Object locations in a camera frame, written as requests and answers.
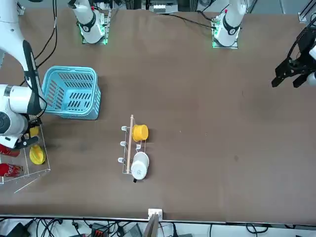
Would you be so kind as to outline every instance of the wire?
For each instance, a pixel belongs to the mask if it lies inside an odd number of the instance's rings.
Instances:
[[[99,229],[102,229],[102,228],[108,227],[107,229],[105,229],[105,230],[103,231],[103,234],[104,234],[105,231],[109,230],[112,226],[114,226],[114,229],[113,229],[111,232],[108,232],[108,233],[112,234],[112,233],[114,232],[114,230],[115,230],[115,224],[118,224],[119,222],[120,222],[120,221],[117,221],[117,222],[114,222],[114,223],[111,223],[111,224],[110,224],[110,222],[108,221],[108,224],[107,224],[107,225],[102,226],[102,227],[100,227],[100,228],[97,228],[95,231],[97,231],[97,230],[99,230]]]
[[[48,41],[46,42],[46,44],[44,45],[43,49],[41,50],[41,52],[35,57],[35,59],[37,59],[43,52],[44,50],[46,49],[47,45],[49,44],[50,40],[53,38],[53,35],[55,33],[55,31],[57,32],[57,29],[56,29],[56,23],[57,23],[57,8],[54,7],[54,5],[57,6],[57,1],[55,0],[52,0],[52,4],[53,4],[53,15],[54,15],[54,28],[53,28],[53,32],[51,33],[50,37],[48,38]]]
[[[78,229],[77,229],[77,228],[75,228],[75,229],[76,229],[78,235],[79,235],[79,236],[82,236],[82,234],[80,234],[80,232],[78,231]]]
[[[162,231],[162,235],[163,235],[163,237],[164,237],[163,227],[162,227],[162,225],[161,225],[161,223],[160,223],[160,222],[159,222],[159,225],[160,225],[160,228],[161,228],[161,231]]]
[[[209,21],[211,21],[212,19],[211,18],[208,18],[205,14],[204,14],[204,12],[202,12],[202,11],[197,11],[198,13],[200,13],[206,20],[209,20]]]
[[[211,28],[211,29],[216,30],[216,27],[214,27],[214,26],[208,26],[208,25],[205,25],[205,24],[201,24],[201,23],[199,23],[199,22],[189,20],[189,19],[184,18],[184,17],[182,17],[182,16],[177,16],[177,15],[172,15],[172,14],[170,14],[169,16],[174,16],[174,17],[180,18],[180,19],[182,19],[182,20],[185,20],[185,21],[188,21],[188,22],[197,24],[197,25],[199,25],[199,26],[203,26],[203,27],[206,27],[206,28]]]
[[[296,225],[293,225],[293,227],[290,227],[288,225],[284,225],[287,229],[295,229]]]
[[[212,226],[213,226],[213,224],[211,224],[209,227],[209,235],[208,235],[209,237],[211,237]]]
[[[130,224],[130,223],[132,223],[132,222],[131,222],[131,221],[130,221],[130,222],[127,222],[127,223],[125,223],[125,224],[122,225],[122,226],[120,226],[120,225],[117,223],[118,229],[117,229],[117,231],[115,231],[115,233],[112,234],[110,237],[113,237],[113,236],[115,236],[115,235],[121,236],[120,233],[119,233],[119,229],[123,229],[126,225],[128,225],[128,224]]]
[[[54,26],[54,29],[53,29],[53,32],[51,33],[48,41],[46,42],[46,44],[44,45],[43,49],[41,50],[41,52],[35,57],[35,59],[37,59],[38,57],[40,57],[40,55],[44,52],[44,50],[46,49],[47,45],[49,44],[50,40],[53,38],[54,36],[54,33],[55,33],[55,26]]]
[[[221,13],[229,6],[229,4],[227,4],[227,6],[225,6],[222,10]]]
[[[216,1],[216,0],[211,0],[211,1],[209,2],[209,5],[208,5],[206,8],[204,8],[204,9],[202,10],[202,12],[204,12],[206,9],[208,9],[215,1]]]
[[[44,114],[44,112],[45,112],[45,110],[46,110],[46,108],[47,108],[47,102],[46,102],[46,100],[45,100],[43,97],[41,97],[41,96],[39,95],[39,93],[38,93],[37,91],[35,91],[32,87],[30,87],[30,85],[29,85],[29,84],[27,83],[27,81],[26,81],[26,78],[24,78],[24,81],[26,82],[26,85],[28,85],[29,89],[31,89],[32,92],[35,93],[35,95],[37,95],[40,99],[42,99],[42,101],[45,102],[45,107],[44,107],[44,109],[40,112],[39,115],[36,116],[35,119],[33,119],[33,120],[30,121],[30,122],[33,122],[33,121],[39,119],[39,118]]]
[[[173,237],[179,237],[177,233],[176,225],[173,222],[172,222],[172,225],[173,225]]]
[[[48,224],[47,224],[46,220],[43,219],[43,218],[42,218],[40,221],[41,221],[41,223],[45,226],[45,229],[44,229],[44,231],[42,232],[41,237],[44,237],[44,236],[45,236],[46,231],[48,231],[48,234],[49,234],[50,237],[55,237],[55,236],[52,234],[52,232],[50,231],[49,226],[52,225],[52,224],[54,224],[55,221],[58,221],[58,219],[52,219],[52,220],[49,221]]]
[[[43,52],[44,50],[46,49],[48,43],[50,42],[50,40],[53,38],[53,35],[55,33],[55,30],[56,30],[56,15],[55,15],[55,8],[54,8],[54,0],[52,0],[52,3],[53,3],[53,15],[54,15],[54,28],[53,28],[53,32],[51,33],[48,41],[46,42],[46,44],[44,45],[44,48],[41,50],[41,52],[35,57],[35,59],[37,59]]]
[[[246,224],[246,229],[248,230],[249,233],[252,233],[252,234],[256,235],[256,237],[257,237],[258,234],[263,234],[263,233],[267,232],[268,229],[269,229],[269,227],[266,227],[266,229],[263,230],[263,231],[257,231],[256,227],[255,227],[253,224],[247,223],[247,224]]]
[[[52,55],[53,53],[55,52],[56,50],[56,47],[57,47],[57,39],[58,39],[58,36],[57,36],[57,0],[52,0],[53,1],[53,13],[54,13],[54,21],[56,22],[54,27],[55,27],[55,45],[54,45],[54,48],[53,48],[53,51],[37,66],[37,68],[39,68],[41,65],[43,65]]]
[[[92,229],[92,225],[91,225],[91,224],[88,224],[88,223],[85,221],[85,219],[83,219],[83,221],[85,222],[85,224],[86,224],[87,226],[89,226],[90,229]]]

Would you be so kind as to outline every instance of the black cable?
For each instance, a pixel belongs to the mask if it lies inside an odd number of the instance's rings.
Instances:
[[[209,21],[211,21],[212,19],[211,18],[208,18],[205,14],[204,14],[204,12],[202,12],[202,11],[197,11],[197,13],[200,13],[206,20],[209,20]]]
[[[36,237],[39,237],[39,224],[40,224],[40,220],[41,220],[41,218],[39,219],[38,224],[37,224],[37,226],[36,226]]]
[[[176,225],[173,222],[172,222],[172,225],[173,225],[173,237],[179,237],[177,233]]]
[[[26,78],[24,78],[24,81],[26,82],[26,85],[28,85],[29,89],[31,89],[32,92],[35,93],[35,95],[37,95],[41,100],[43,100],[43,101],[45,102],[45,107],[44,107],[44,109],[41,111],[41,113],[40,113],[39,115],[37,115],[35,119],[33,119],[33,120],[30,121],[30,122],[33,122],[33,121],[39,119],[39,118],[44,114],[44,112],[45,112],[45,110],[46,110],[46,108],[47,108],[47,102],[46,102],[46,100],[45,100],[43,97],[41,97],[41,96],[39,95],[39,93],[38,93],[37,91],[35,91],[35,90],[28,84],[28,82],[26,81]]]
[[[227,4],[227,6],[225,6],[222,10],[221,13],[229,6],[229,4]]]
[[[53,28],[53,32],[51,33],[50,37],[48,38],[48,41],[46,42],[46,44],[44,45],[43,49],[41,50],[41,52],[35,57],[35,59],[37,59],[46,49],[47,45],[49,44],[50,40],[53,38],[53,35],[55,33],[55,29],[56,29],[56,16],[57,14],[55,14],[55,7],[54,7],[54,0],[52,0],[52,4],[53,4],[53,15],[54,15],[54,28]]]
[[[209,237],[211,237],[212,226],[213,226],[213,224],[211,224],[209,227],[209,235],[208,235]]]
[[[284,225],[287,229],[295,229],[296,228],[296,225],[293,225],[293,227],[290,227],[288,225]]]
[[[267,232],[268,229],[269,229],[269,227],[266,227],[266,229],[263,230],[263,231],[257,231],[256,227],[255,227],[253,224],[247,223],[247,224],[246,224],[246,229],[248,230],[249,233],[252,233],[252,234],[256,235],[256,237],[257,237],[258,234],[262,234],[262,233]]]
[[[184,18],[184,17],[182,17],[182,16],[177,16],[177,15],[172,15],[172,14],[170,14],[169,16],[174,16],[174,17],[180,18],[180,19],[182,19],[182,20],[185,20],[185,21],[188,21],[188,22],[191,22],[191,23],[197,24],[197,25],[199,25],[199,26],[203,26],[203,27],[206,27],[206,28],[211,28],[211,29],[216,30],[216,27],[213,27],[213,26],[208,26],[208,25],[205,25],[205,24],[201,24],[201,23],[199,23],[199,22],[189,20],[189,19]]]
[[[83,221],[85,222],[85,224],[86,224],[87,226],[89,226],[90,229],[92,229],[92,225],[91,225],[91,224],[88,224],[88,223],[85,221],[85,219],[83,219]]]
[[[82,235],[80,234],[80,232],[78,231],[78,229],[77,229],[77,228],[75,228],[75,229],[76,229],[78,235],[79,235],[79,236],[82,236]]]
[[[120,225],[117,223],[118,229],[117,229],[117,231],[115,231],[115,233],[112,234],[110,237],[113,237],[113,236],[115,236],[115,235],[117,235],[118,237],[120,237],[121,235],[120,235],[120,233],[119,233],[119,229],[123,229],[126,225],[128,225],[128,224],[130,224],[130,223],[132,223],[132,221],[127,222],[127,223],[125,223],[125,224],[122,225],[122,226],[120,226]]]
[[[36,221],[36,219],[37,219],[37,218],[33,218],[31,221],[29,221],[29,222],[24,226],[24,228],[27,230],[27,229],[31,226],[31,224],[32,224],[34,221]]]
[[[51,33],[51,35],[50,35],[48,41],[45,43],[43,49],[41,50],[41,52],[40,52],[34,59],[37,59],[38,57],[40,57],[40,55],[44,52],[44,50],[46,49],[46,47],[47,47],[47,45],[49,44],[50,40],[53,38],[54,33],[55,33],[55,26],[54,26],[53,32]]]
[[[160,223],[160,222],[159,222],[159,225],[160,225],[160,227],[161,227],[162,235],[163,235],[163,237],[164,237],[163,227],[162,227],[162,225],[161,225],[161,223]]]
[[[55,20],[57,18],[57,0],[53,0],[53,11],[54,11],[54,20]],[[57,39],[58,39],[57,32],[58,30],[57,30],[57,24],[56,24],[55,25],[55,45],[54,45],[53,51],[37,66],[37,68],[43,65],[55,52],[56,47],[57,47]]]
[[[79,236],[82,236],[82,235],[80,234],[80,232],[78,231],[78,229],[79,229],[79,224],[78,224],[77,222],[75,222],[74,220],[72,221],[71,224],[74,226],[74,228],[75,228],[75,230],[77,231],[78,235],[79,235]]]
[[[42,234],[41,234],[41,237],[44,237],[44,236],[45,236],[46,231],[48,231],[48,234],[49,234],[50,237],[55,237],[55,236],[52,234],[52,232],[50,231],[49,226],[50,226],[51,224],[53,224],[55,221],[57,221],[57,219],[52,219],[52,220],[49,221],[49,223],[47,223],[46,220],[43,219],[43,218],[42,218],[40,221],[41,221],[41,223],[45,226],[45,228],[44,228],[44,230],[43,230],[43,232],[42,232]]]
[[[211,0],[211,1],[209,2],[209,5],[208,5],[206,8],[204,8],[204,9],[202,10],[202,12],[204,12],[206,9],[208,9],[215,1],[216,1],[216,0]]]

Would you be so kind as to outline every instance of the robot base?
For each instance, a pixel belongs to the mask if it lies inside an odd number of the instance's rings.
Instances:
[[[110,31],[110,21],[111,21],[111,10],[109,10],[108,15],[106,16],[104,13],[100,13],[100,19],[101,19],[101,26],[100,29],[102,32],[105,32],[104,36],[100,38],[100,40],[97,43],[93,44],[100,44],[100,45],[106,45],[108,43],[109,39],[109,31]],[[82,34],[81,28],[78,25],[78,28],[80,30],[81,36],[82,36],[82,44],[92,44],[88,43]]]
[[[214,18],[212,20],[212,26],[215,26],[216,28],[218,28],[219,26],[219,21],[220,21],[220,16],[216,16],[216,18]],[[229,47],[225,47],[225,46],[222,46],[218,41],[217,39],[214,37],[216,34],[217,34],[217,30],[214,30],[212,29],[212,48],[231,48],[231,49],[238,49],[238,34],[239,32],[237,33],[237,37],[236,37],[236,41],[233,45],[229,46]]]

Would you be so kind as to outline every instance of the blue basket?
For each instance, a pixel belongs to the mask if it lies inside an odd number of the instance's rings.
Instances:
[[[45,74],[42,89],[46,113],[65,119],[98,118],[101,92],[92,68],[51,67]]]

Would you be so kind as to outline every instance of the table surface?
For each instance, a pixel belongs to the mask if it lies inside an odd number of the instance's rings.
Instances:
[[[271,87],[304,26],[297,16],[246,15],[238,50],[212,49],[209,29],[144,10],[114,12],[107,46],[82,45],[75,24],[58,12],[58,46],[40,77],[53,65],[92,67],[99,119],[45,115],[52,171],[0,194],[1,213],[146,218],[162,208],[164,219],[316,223],[316,89]],[[52,13],[28,9],[20,25],[36,55]],[[6,56],[0,77],[18,84],[23,71]],[[131,114],[150,128],[149,173],[136,184],[117,161]]]

